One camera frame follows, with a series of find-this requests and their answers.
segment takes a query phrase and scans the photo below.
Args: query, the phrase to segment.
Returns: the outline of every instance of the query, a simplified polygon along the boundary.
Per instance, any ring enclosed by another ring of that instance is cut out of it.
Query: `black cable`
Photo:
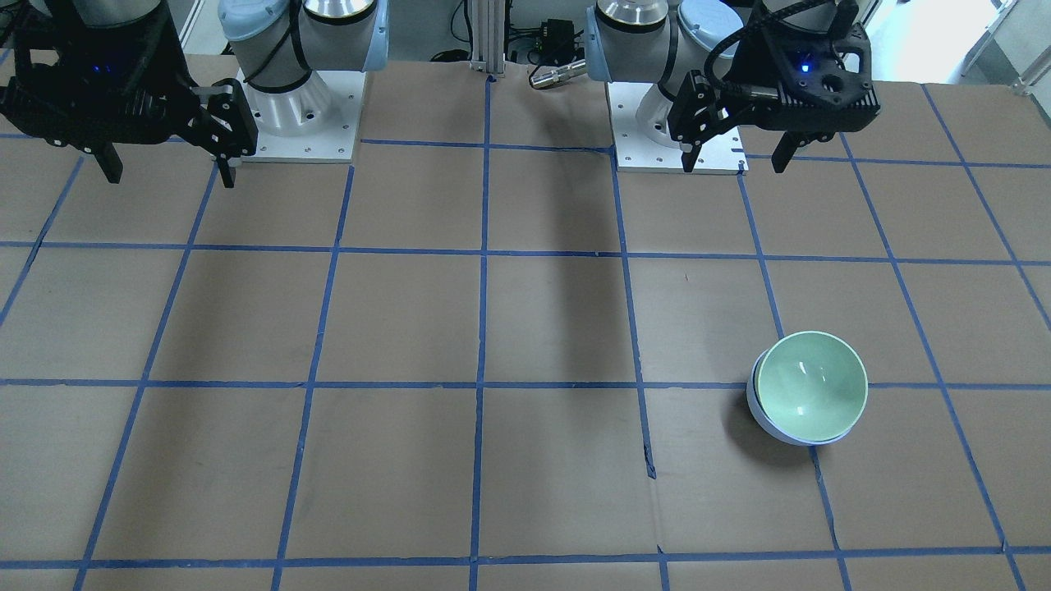
[[[534,90],[543,90],[543,88],[537,88],[536,86],[533,85],[533,77],[536,76],[536,73],[540,69],[540,66],[543,65],[544,58],[545,57],[551,57],[551,56],[557,54],[563,47],[565,47],[568,44],[570,44],[571,41],[575,41],[577,37],[580,37],[583,34],[584,34],[584,29],[581,28],[576,34],[574,34],[573,37],[571,37],[569,39],[564,39],[554,49],[552,49],[552,50],[550,50],[550,52],[548,52],[545,54],[541,54],[540,55],[539,59],[537,59],[536,67],[533,68],[533,72],[530,73],[529,78],[526,79],[526,81],[529,82],[530,88],[533,88]]]
[[[456,35],[456,29],[453,28],[453,24],[456,22],[456,13],[459,12],[460,6],[463,6],[465,1],[466,0],[460,0],[459,4],[456,4],[456,7],[453,8],[453,15],[449,17],[449,33],[452,34],[453,38],[459,41],[460,43],[470,43],[470,41],[468,41],[467,39],[463,39],[459,35]]]
[[[467,14],[466,0],[460,0],[463,4],[463,23],[467,24],[467,42],[471,45],[471,53],[474,53],[474,28],[471,27],[471,16]]]
[[[729,48],[730,45],[745,39],[746,37],[751,37],[756,33],[759,33],[763,28],[766,28],[770,23],[781,22],[788,17],[798,15],[802,12],[809,11],[810,8],[816,8],[822,4],[827,4],[833,0],[802,0],[789,6],[785,6],[780,11],[770,13],[762,18],[754,20],[748,24],[742,26],[736,32],[731,33],[729,37],[723,39],[716,46],[712,48],[712,53],[708,54],[708,58],[704,60],[704,78],[707,79],[708,83],[712,84],[717,90],[722,90],[725,94],[735,95],[739,97],[751,97],[751,93],[745,88],[745,86],[738,84],[737,82],[726,82],[715,74],[716,59],[722,55],[723,52]]]
[[[263,70],[266,69],[266,66],[270,65],[270,62],[273,61],[274,56],[277,55],[277,52],[281,50],[281,48],[285,45],[285,42],[288,41],[288,38],[291,36],[292,36],[292,25],[291,23],[289,23],[288,28],[285,29],[285,34],[281,36],[281,40],[274,44],[273,48],[270,49],[270,53],[266,55],[266,59],[263,60],[263,63],[260,64],[257,68],[255,68],[255,72],[245,77],[245,84],[251,83],[251,81],[254,80],[256,76],[263,74]]]

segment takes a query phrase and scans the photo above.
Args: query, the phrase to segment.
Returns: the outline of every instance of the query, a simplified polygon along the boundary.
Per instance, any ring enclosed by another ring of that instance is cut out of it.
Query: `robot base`
[[[351,163],[365,101],[362,72],[318,72],[332,93],[333,113],[316,131],[303,136],[274,136],[260,129],[255,155],[244,162]]]
[[[610,119],[617,145],[617,168],[627,172],[682,171],[682,151],[659,144],[640,128],[636,113],[653,84],[611,82],[606,85]],[[744,144],[737,127],[704,144],[694,175],[737,175],[748,170]]]

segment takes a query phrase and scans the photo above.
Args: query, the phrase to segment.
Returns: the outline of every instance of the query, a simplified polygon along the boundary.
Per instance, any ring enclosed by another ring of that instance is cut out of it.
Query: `green bowl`
[[[865,410],[868,375],[843,340],[809,330],[770,347],[756,371],[756,394],[785,434],[811,442],[850,430]]]

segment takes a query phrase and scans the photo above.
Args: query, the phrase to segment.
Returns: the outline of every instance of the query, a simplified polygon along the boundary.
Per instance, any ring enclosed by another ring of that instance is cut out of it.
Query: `floor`
[[[354,167],[234,189],[0,127],[0,589],[1051,588],[1029,100],[881,83],[784,175],[755,129],[618,174],[603,87],[524,74],[392,63]],[[802,329],[872,382],[820,449],[744,403]]]

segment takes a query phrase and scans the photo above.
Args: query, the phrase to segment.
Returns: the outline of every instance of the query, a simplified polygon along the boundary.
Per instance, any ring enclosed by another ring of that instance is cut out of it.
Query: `blue tape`
[[[0,248],[33,246],[30,242],[0,242]],[[131,250],[182,250],[185,245],[141,242],[43,242],[41,248],[98,248],[98,249],[131,249]],[[194,244],[193,250],[248,251],[248,252],[328,252],[327,246],[268,246],[251,244]],[[620,252],[591,250],[481,250],[461,248],[397,248],[372,246],[342,246],[339,252],[358,254],[441,254],[455,257],[578,257],[616,259]],[[628,259],[698,259],[726,261],[757,261],[756,254],[733,252],[628,252]],[[767,261],[796,261],[822,263],[889,263],[886,257],[840,257],[822,254],[769,254],[763,253]],[[899,263],[915,265],[960,265],[960,266],[1030,266],[1051,267],[1051,261],[998,261],[994,259],[895,259]]]
[[[292,477],[288,485],[288,500],[285,503],[285,516],[281,525],[281,536],[277,538],[277,557],[273,566],[271,578],[272,591],[281,588],[281,577],[284,569],[285,555],[288,551],[288,537],[292,530],[292,516],[295,512],[295,498],[300,489],[300,474],[303,472],[303,454],[307,447],[307,433],[310,429],[310,411],[313,407],[314,389],[317,382],[317,366],[321,364],[322,348],[325,344],[325,328],[328,325],[329,306],[332,303],[332,288],[335,284],[336,267],[339,264],[339,243],[347,227],[347,211],[350,208],[350,195],[354,185],[354,167],[347,170],[347,182],[344,185],[343,204],[339,208],[339,221],[336,223],[335,238],[329,248],[328,274],[325,278],[325,292],[322,295],[322,309],[317,318],[317,335],[314,339],[314,352],[310,358],[310,371],[307,378],[307,390],[303,395],[303,415],[300,421],[300,436],[292,461]]]
[[[1015,554],[1051,554],[1051,546],[1012,546]]]
[[[371,248],[365,246],[343,246],[339,252],[354,254],[453,254],[459,257],[478,257],[481,250],[461,250],[457,248]]]
[[[80,561],[0,561],[2,570],[68,570],[80,566]]]
[[[471,562],[468,574],[469,591],[478,589],[478,553],[481,544],[481,454],[485,424],[485,381],[486,381],[486,332],[489,315],[489,183],[490,156],[492,154],[493,134],[493,83],[496,78],[486,77],[486,113],[483,154],[481,167],[481,249],[479,261],[478,285],[478,370],[475,374],[475,417],[474,417],[474,456],[471,464]]]
[[[471,559],[458,557],[362,557],[362,558],[288,558],[286,569],[298,568],[374,568],[374,567],[466,567]]]
[[[840,538],[836,535],[836,516],[832,514],[832,502],[828,497],[828,488],[825,487],[825,476],[821,472],[821,458],[818,456],[818,448],[810,446],[807,448],[810,454],[810,462],[813,463],[813,475],[818,483],[818,492],[821,493],[821,506],[825,510],[825,521],[828,523],[828,534],[832,539],[832,549],[836,551],[836,563],[840,567],[840,578],[843,580],[843,589],[852,591],[850,585],[850,573],[847,571],[847,563],[843,557],[840,548]]]
[[[40,228],[40,233],[37,235],[37,240],[33,243],[33,248],[29,249],[28,257],[25,258],[25,264],[22,265],[22,270],[19,271],[18,279],[15,280],[15,286],[12,287],[11,293],[7,294],[7,300],[4,302],[3,308],[0,308],[0,326],[3,326],[3,323],[7,320],[7,314],[11,313],[11,308],[15,305],[15,299],[18,298],[18,292],[22,290],[22,284],[25,283],[25,278],[28,277],[29,269],[33,267],[34,261],[37,260],[37,254],[40,252],[40,245],[43,244],[44,238],[50,231],[51,225],[55,223],[55,218],[58,217],[59,209],[62,208],[66,197],[69,196],[69,189],[73,188],[73,183],[77,180],[77,176],[83,166],[84,158],[78,158],[77,163],[74,164],[73,170],[69,172],[69,177],[66,179],[65,186],[62,187],[62,192],[59,193],[59,198],[55,202],[55,207],[51,207],[51,212],[44,221],[43,227]]]
[[[887,240],[887,233],[884,231],[883,224],[880,222],[880,216],[875,211],[875,205],[873,204],[872,197],[868,191],[868,186],[866,186],[865,179],[862,177],[861,168],[858,167],[858,162],[853,160],[853,150],[850,149],[850,144],[847,142],[846,136],[840,134],[840,139],[843,142],[844,149],[847,151],[847,156],[851,159],[850,165],[854,170],[854,176],[858,178],[858,184],[861,186],[861,191],[865,197],[865,203],[868,205],[869,212],[872,215],[872,221],[875,223],[877,231],[880,233],[880,240],[883,241],[883,246],[887,251],[887,257],[891,259],[890,266],[894,270],[894,277],[898,279],[898,285],[902,289],[902,295],[905,298],[905,304],[908,306],[909,315],[912,317],[912,323],[915,326],[918,334],[920,335],[920,342],[923,344],[927,361],[930,363],[931,370],[934,372],[934,380],[937,382],[939,388],[942,391],[942,399],[949,412],[949,417],[952,420],[952,426],[956,431],[956,436],[960,439],[960,444],[961,447],[963,447],[964,455],[967,457],[967,464],[970,466],[971,474],[974,476],[974,482],[978,487],[978,491],[982,493],[982,501],[985,503],[993,529],[996,530],[996,538],[1000,539],[1002,546],[1006,550],[1005,554],[1007,555],[1008,564],[1011,567],[1011,572],[1015,575],[1014,578],[1015,584],[1018,586],[1018,591],[1026,591],[1025,583],[1022,582],[1022,575],[1018,572],[1018,567],[1014,562],[1014,557],[1011,555],[1010,545],[1007,543],[1007,536],[1004,533],[1004,528],[996,514],[996,509],[993,507],[992,498],[989,496],[989,491],[986,488],[985,481],[982,477],[982,473],[978,471],[977,463],[974,461],[974,454],[971,452],[971,446],[967,441],[967,435],[964,433],[964,428],[960,423],[960,417],[956,415],[956,409],[952,404],[952,399],[949,396],[949,390],[946,387],[945,378],[942,375],[942,370],[937,365],[937,360],[934,358],[934,351],[930,346],[930,341],[927,339],[927,331],[924,329],[923,323],[920,321],[920,314],[916,312],[911,294],[909,294],[909,288],[905,284],[905,277],[902,274],[901,266],[894,259],[893,250],[890,247],[890,242]]]
[[[996,236],[1000,237],[1000,241],[1004,244],[1004,248],[1007,249],[1008,257],[1011,258],[1011,261],[1018,270],[1018,274],[1022,276],[1022,281],[1026,284],[1026,290],[1029,291],[1029,297],[1032,298],[1033,303],[1036,304],[1036,309],[1040,312],[1040,315],[1044,317],[1044,326],[1046,326],[1048,330],[1051,330],[1051,317],[1048,315],[1048,311],[1040,302],[1039,297],[1036,294],[1036,290],[1033,289],[1033,284],[1029,281],[1029,277],[1026,274],[1026,269],[1018,264],[1018,257],[1015,256],[1014,249],[1011,248],[1011,243],[1007,240],[1007,233],[1004,232],[1004,228],[1001,227],[1000,222],[996,220],[996,215],[993,213],[992,207],[989,205],[989,201],[982,191],[982,187],[978,186],[978,182],[974,178],[974,172],[964,159],[964,152],[960,150],[956,140],[953,139],[952,133],[949,131],[949,126],[945,123],[945,119],[942,118],[941,111],[937,110],[937,105],[934,104],[934,98],[930,96],[930,90],[927,89],[926,84],[922,84],[921,88],[923,88],[923,93],[927,97],[927,102],[930,103],[930,108],[934,111],[937,122],[942,124],[942,129],[945,131],[945,136],[949,139],[949,143],[952,144],[953,151],[955,151],[956,157],[960,158],[960,163],[963,164],[964,171],[967,172],[967,178],[970,179],[971,186],[974,187],[974,192],[978,196],[978,201],[982,202],[982,207],[985,208],[986,215],[989,216],[989,221],[992,222],[993,228],[996,229]]]
[[[77,578],[73,587],[74,591],[81,591],[84,587],[84,577],[87,575],[87,569],[95,554],[95,547],[99,542],[99,534],[102,531],[102,524],[106,518],[106,511],[109,509],[109,500],[112,498],[114,487],[117,485],[117,477],[120,475],[121,465],[124,463],[124,454],[131,439],[131,428],[135,426],[136,417],[139,414],[139,407],[142,404],[143,393],[146,391],[146,381],[149,380],[149,372],[153,369],[153,362],[157,361],[157,352],[161,348],[161,339],[164,337],[164,329],[167,327],[168,319],[171,317],[171,308],[176,303],[176,294],[179,292],[179,286],[182,284],[183,276],[186,273],[186,265],[189,263],[190,253],[192,252],[190,246],[197,239],[198,230],[201,229],[201,221],[204,219],[204,212],[208,207],[208,200],[211,197],[218,175],[219,168],[212,166],[204,196],[201,198],[201,205],[198,207],[197,217],[193,219],[193,226],[190,228],[189,238],[186,240],[182,260],[179,262],[179,270],[176,271],[176,278],[171,282],[171,289],[168,290],[168,299],[164,304],[164,311],[161,313],[157,331],[153,333],[153,342],[150,344],[149,353],[146,355],[146,364],[142,369],[140,385],[136,390],[135,398],[131,400],[131,408],[128,410],[128,417],[124,423],[124,431],[121,433],[121,441],[117,446],[117,453],[109,469],[106,488],[102,493],[102,500],[99,502],[99,510],[95,516],[95,524],[91,526],[91,533],[87,538],[87,546],[84,548],[84,556],[81,559],[80,568],[77,570]]]
[[[375,144],[382,146],[430,146],[430,147],[466,147],[466,148],[480,148],[485,147],[485,144],[478,144],[473,142],[427,142],[417,140],[374,140],[374,139],[363,139],[360,140],[363,144]]]
[[[660,569],[661,591],[672,591],[672,578],[667,574],[667,555],[660,546],[657,547],[657,566]]]
[[[784,339],[785,329],[781,324],[781,313],[778,311],[778,301],[774,297],[774,284],[770,283],[770,273],[766,268],[766,257],[763,254],[763,245],[759,241],[759,228],[756,225],[756,216],[751,210],[751,201],[748,199],[748,189],[744,186],[744,171],[737,175],[737,186],[741,190],[741,200],[744,202],[744,211],[748,216],[748,227],[751,229],[751,240],[756,244],[756,260],[759,262],[759,269],[763,273],[763,284],[766,286],[766,299],[770,304],[770,312],[774,314],[774,327],[778,331],[778,339]]]
[[[639,399],[639,422],[642,427],[642,456],[646,462],[646,475],[657,478],[654,464],[653,442],[650,437],[650,411],[646,408],[646,389],[642,379],[642,354],[639,350],[639,328],[635,317],[635,297],[632,293],[632,268],[627,257],[627,230],[624,208],[620,199],[620,179],[617,176],[617,155],[610,152],[610,171],[613,175],[613,201],[617,210],[617,236],[620,241],[620,266],[624,273],[624,293],[627,298],[627,328],[632,339],[632,361],[635,365],[635,390]]]
[[[1051,555],[1051,546],[1016,546],[1014,554]],[[481,566],[501,565],[599,565],[599,564],[653,564],[653,563],[726,563],[769,561],[825,561],[843,558],[893,558],[915,556],[994,556],[1003,553],[1000,546],[960,546],[933,548],[871,548],[859,550],[789,550],[768,552],[699,552],[666,554],[658,548],[653,554],[566,554],[566,555],[512,555],[479,556],[425,556],[401,558],[380,557],[313,557],[287,558],[284,568],[373,568],[373,567],[466,567],[472,563]],[[3,570],[69,570],[80,561],[0,561]],[[91,561],[88,570],[99,569],[249,569],[272,568],[274,558],[160,558],[160,559],[98,559]]]
[[[161,558],[139,561],[91,561],[90,570],[100,569],[257,569],[273,566],[272,558]]]
[[[398,390],[398,389],[432,389],[432,388],[444,388],[444,389],[474,389],[478,386],[475,382],[315,382],[315,388],[324,388],[331,390]]]
[[[490,257],[579,257],[582,259],[619,259],[620,252],[601,250],[489,250]]]
[[[723,252],[628,252],[628,259],[708,259],[717,261],[757,261],[755,254]]]

